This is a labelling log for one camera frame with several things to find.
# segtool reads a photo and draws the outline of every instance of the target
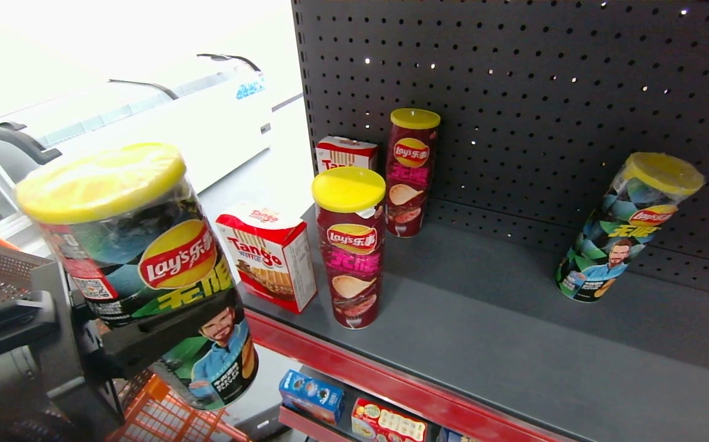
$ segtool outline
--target wafer box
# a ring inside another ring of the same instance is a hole
[[[344,137],[324,137],[316,145],[316,160],[320,173],[343,166],[376,170],[379,146]]]
[[[216,223],[247,291],[293,313],[303,311],[317,291],[306,222],[242,202]]]

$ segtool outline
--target orange shopping cart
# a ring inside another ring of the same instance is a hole
[[[251,442],[247,434],[223,422],[225,408],[192,408],[148,370],[125,384],[118,397],[126,410],[125,424],[107,442]]]

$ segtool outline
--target yellow plastic cap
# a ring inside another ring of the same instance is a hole
[[[626,178],[640,179],[663,193],[690,196],[705,184],[693,165],[664,153],[633,153],[624,166]]]
[[[140,143],[77,160],[54,160],[28,174],[15,187],[15,198],[40,223],[90,223],[149,204],[184,175],[179,149]]]
[[[311,193],[322,209],[355,213],[375,207],[384,199],[387,185],[380,174],[346,166],[323,171],[313,179]]]
[[[441,123],[441,117],[425,109],[402,108],[390,113],[390,121],[402,128],[421,130],[436,128]]]

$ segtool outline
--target red snack box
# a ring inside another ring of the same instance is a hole
[[[320,173],[342,166],[357,166],[375,171],[378,148],[379,146],[370,142],[324,137],[316,145],[317,165]]]
[[[352,410],[352,433],[362,440],[424,442],[428,424],[360,397]]]
[[[306,222],[239,203],[216,223],[248,292],[292,313],[303,311],[317,291]]]

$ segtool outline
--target qr code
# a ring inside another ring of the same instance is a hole
[[[102,279],[80,279],[74,277],[76,285],[82,291],[85,298],[91,300],[111,300],[114,299],[114,294],[111,293]]]

